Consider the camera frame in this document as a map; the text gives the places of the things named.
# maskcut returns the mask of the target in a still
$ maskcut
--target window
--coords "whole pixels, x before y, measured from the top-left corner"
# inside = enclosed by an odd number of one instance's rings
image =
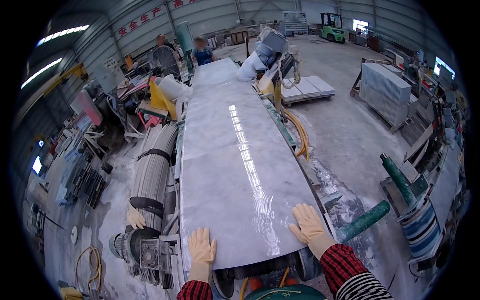
[[[357,31],[357,28],[359,28],[360,31],[368,32],[365,26],[368,26],[368,22],[353,19],[353,30]]]
[[[41,68],[40,70],[37,71],[37,73],[33,74],[32,76],[30,76],[30,78],[27,79],[27,81],[24,82],[24,84],[22,84],[22,87],[20,87],[20,89],[23,89],[30,81],[32,81],[35,77],[39,76],[41,73],[43,73],[43,71],[45,71],[46,69],[50,68],[51,66],[54,66],[56,65],[57,63],[59,63],[61,60],[61,57],[59,59],[57,59],[56,61],[52,61],[51,63],[49,63],[48,65],[46,65],[45,67]]]
[[[49,35],[49,36],[44,37],[43,39],[39,40],[36,46],[38,47],[38,46],[42,45],[43,43],[46,43],[50,40],[53,40],[54,38],[59,37],[59,36],[64,36],[64,35],[67,35],[67,34],[72,33],[72,32],[84,31],[88,27],[89,27],[89,25],[85,25],[85,26],[78,26],[78,27],[58,31],[58,32],[56,32],[52,35]]]
[[[35,171],[35,173],[40,173],[40,169],[42,168],[42,164],[40,163],[40,157],[37,156],[35,159],[35,162],[33,163],[32,170]]]
[[[452,72],[452,80],[455,79],[455,71],[453,71],[452,68],[450,68],[449,65],[447,65],[443,60],[441,60],[440,58],[438,58],[438,56],[435,58],[435,67],[433,68],[433,71],[435,72],[435,74],[437,74],[437,76],[440,76],[440,66],[444,66],[447,68],[447,70],[449,70],[450,72]]]

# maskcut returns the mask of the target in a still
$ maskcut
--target red plaid sleeve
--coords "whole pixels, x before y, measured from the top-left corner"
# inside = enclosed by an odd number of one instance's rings
[[[368,272],[361,261],[355,257],[352,248],[343,244],[335,244],[328,248],[320,258],[320,264],[334,297],[347,280]]]
[[[187,281],[177,295],[177,300],[211,300],[212,289],[208,283],[198,280]]]

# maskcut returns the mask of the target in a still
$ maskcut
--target green roller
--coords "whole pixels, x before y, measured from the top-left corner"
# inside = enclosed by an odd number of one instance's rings
[[[343,227],[337,229],[336,235],[340,243],[345,243],[348,240],[351,240],[355,236],[361,234],[367,228],[371,227],[373,224],[378,222],[383,216],[385,216],[390,211],[390,204],[383,200],[379,204],[375,205],[371,210],[365,214],[359,216],[354,221],[344,225]]]
[[[405,175],[403,175],[402,171],[400,171],[400,169],[395,165],[393,160],[387,157],[385,153],[382,153],[380,158],[383,161],[382,166],[385,168],[396,187],[402,194],[403,200],[405,200],[407,205],[410,206],[416,200],[412,189],[410,188],[410,182],[407,180],[407,178],[405,178]]]

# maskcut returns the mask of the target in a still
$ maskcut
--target hand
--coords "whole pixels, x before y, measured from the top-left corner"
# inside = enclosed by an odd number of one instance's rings
[[[290,231],[302,242],[308,245],[317,259],[331,246],[337,244],[324,229],[324,224],[313,206],[297,204],[292,208],[292,214],[300,228],[289,224]]]
[[[216,254],[216,239],[210,244],[210,231],[199,227],[188,237],[188,248],[192,256],[192,266],[188,280],[199,280],[208,283],[212,273],[212,264]]]
[[[127,212],[127,220],[133,229],[141,228],[143,229],[146,226],[144,216],[136,210],[131,204],[129,204],[128,212]]]

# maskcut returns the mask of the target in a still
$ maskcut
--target forklift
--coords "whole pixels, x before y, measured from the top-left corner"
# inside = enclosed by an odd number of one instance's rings
[[[322,28],[318,36],[326,38],[329,42],[345,43],[345,30],[343,30],[342,16],[336,13],[323,12]]]

